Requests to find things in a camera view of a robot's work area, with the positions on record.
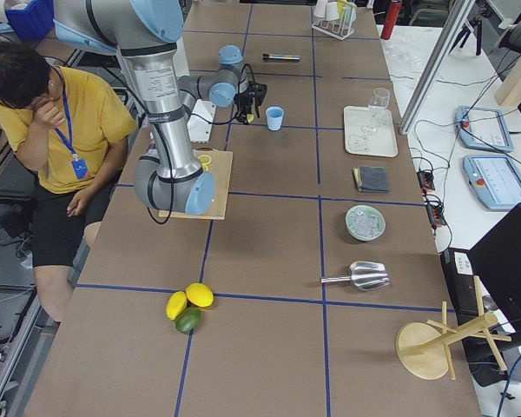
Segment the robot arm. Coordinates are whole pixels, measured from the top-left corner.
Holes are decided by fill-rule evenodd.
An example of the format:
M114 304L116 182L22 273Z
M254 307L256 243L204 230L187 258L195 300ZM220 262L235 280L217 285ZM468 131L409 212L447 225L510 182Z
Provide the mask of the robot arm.
M184 20L177 1L56 1L54 22L62 42L116 56L132 83L154 138L135 170L138 198L150 209L204 214L215 179L193 154L188 119L198 100L236 105L243 124L258 114L267 87L246 68L241 50L222 47L212 76L178 76L174 55Z

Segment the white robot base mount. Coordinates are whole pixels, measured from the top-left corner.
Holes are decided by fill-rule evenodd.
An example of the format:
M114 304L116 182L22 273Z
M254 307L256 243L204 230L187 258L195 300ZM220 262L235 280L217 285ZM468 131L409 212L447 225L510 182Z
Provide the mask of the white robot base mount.
M208 143L213 128L216 106L210 101L197 100L188 119L191 142Z

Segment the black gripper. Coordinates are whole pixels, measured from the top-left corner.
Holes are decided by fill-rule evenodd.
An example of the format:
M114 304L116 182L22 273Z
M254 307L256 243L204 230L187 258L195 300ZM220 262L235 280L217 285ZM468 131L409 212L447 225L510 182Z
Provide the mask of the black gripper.
M234 97L236 111L234 119L241 124L249 124L247 114L253 114L254 119L260 117L260 106L267 94L267 86L264 83L248 81L247 88Z

